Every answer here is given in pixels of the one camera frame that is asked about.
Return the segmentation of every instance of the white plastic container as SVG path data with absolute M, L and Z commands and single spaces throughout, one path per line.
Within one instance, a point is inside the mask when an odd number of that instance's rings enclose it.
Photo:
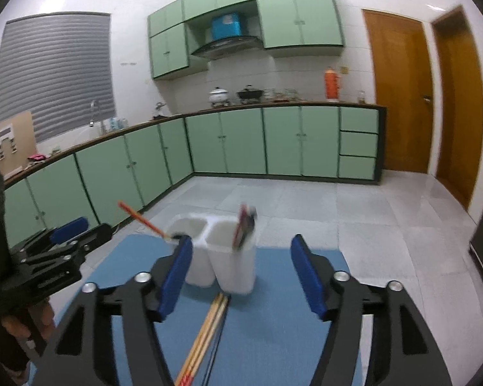
M 204 241 L 210 220 L 210 216 L 202 214 L 177 215 L 165 229 L 165 233 L 170 236 L 175 233 L 184 233 L 192 239 L 192 262 L 185 278 L 186 283 L 190 285 L 209 287 L 216 278 Z
M 256 280 L 254 232 L 241 250 L 233 250 L 237 223 L 235 216 L 217 216 L 209 223 L 205 243 L 221 289 L 227 293 L 249 294 Z

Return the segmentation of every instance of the wooden countertop edge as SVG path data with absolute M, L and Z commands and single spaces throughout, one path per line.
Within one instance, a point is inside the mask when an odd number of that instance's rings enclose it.
M 27 168 L 19 172 L 16 175 L 8 178 L 5 181 L 5 187 L 8 188 L 15 183 L 21 181 L 25 177 L 30 176 L 31 174 L 39 171 L 46 166 L 49 166 L 51 163 L 56 162 L 58 160 L 62 160 L 65 157 L 75 154 L 83 149 L 93 147 L 98 143 L 105 142 L 110 139 L 114 139 L 116 137 L 126 135 L 127 133 L 138 131 L 140 129 L 144 129 L 149 126 L 153 126 L 159 123 L 168 122 L 169 120 L 179 119 L 179 118 L 186 118 L 192 117 L 197 115 L 207 115 L 209 113 L 218 113 L 218 112 L 230 112 L 231 110 L 242 110 L 242 109 L 251 109 L 251 108 L 264 108 L 264 107 L 286 107 L 286 106 L 340 106 L 340 107 L 359 107 L 359 108 L 378 108 L 378 109 L 386 109 L 385 106 L 380 106 L 378 104 L 357 104 L 357 103 L 347 103 L 347 102 L 328 102 L 328 101 L 297 101 L 297 102 L 279 102 L 279 103 L 261 103 L 261 104 L 250 104 L 250 105 L 236 105 L 230 107 L 217 107 L 217 108 L 210 108 L 206 110 L 199 110 L 193 113 L 185 113 L 185 114 L 176 114 L 170 117 L 161 117 L 157 119 L 149 120 L 148 122 L 138 123 L 136 125 L 129 126 L 125 129 L 121 129 L 119 131 L 110 132 L 104 136 L 97 137 L 87 142 L 80 143 L 75 145 L 59 154 L 51 156 L 46 161 L 34 165 L 32 167 Z

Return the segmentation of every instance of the range hood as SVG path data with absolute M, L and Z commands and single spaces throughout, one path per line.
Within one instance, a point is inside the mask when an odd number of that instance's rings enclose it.
M 206 43 L 192 55 L 217 60 L 249 48 L 263 48 L 263 42 L 257 36 L 229 36 Z

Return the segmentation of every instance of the silver screw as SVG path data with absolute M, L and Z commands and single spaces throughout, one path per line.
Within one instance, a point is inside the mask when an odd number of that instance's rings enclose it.
M 82 286 L 82 291 L 84 293 L 91 293 L 94 292 L 96 288 L 97 285 L 95 283 L 86 283 L 84 286 Z
M 351 278 L 349 273 L 346 273 L 345 271 L 337 271 L 333 277 L 338 281 L 347 281 Z
M 136 280 L 138 283 L 146 283 L 150 280 L 151 276 L 150 273 L 138 273 L 135 277 L 134 280 Z
M 388 288 L 394 292 L 400 292 L 404 286 L 400 281 L 392 280 L 390 283 L 388 283 Z

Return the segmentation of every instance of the finger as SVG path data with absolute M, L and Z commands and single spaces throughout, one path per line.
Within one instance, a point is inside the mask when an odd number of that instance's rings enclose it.
M 6 316 L 2 318 L 2 326 L 15 338 L 29 338 L 30 330 L 22 324 L 17 317 Z
M 41 323 L 43 325 L 50 325 L 51 323 L 53 323 L 53 317 L 54 317 L 54 313 L 53 313 L 52 306 L 49 303 L 47 303 L 43 308 L 43 312 L 41 314 Z
M 41 336 L 45 341 L 48 341 L 55 330 L 55 323 L 52 321 L 49 325 L 43 327 L 41 330 Z

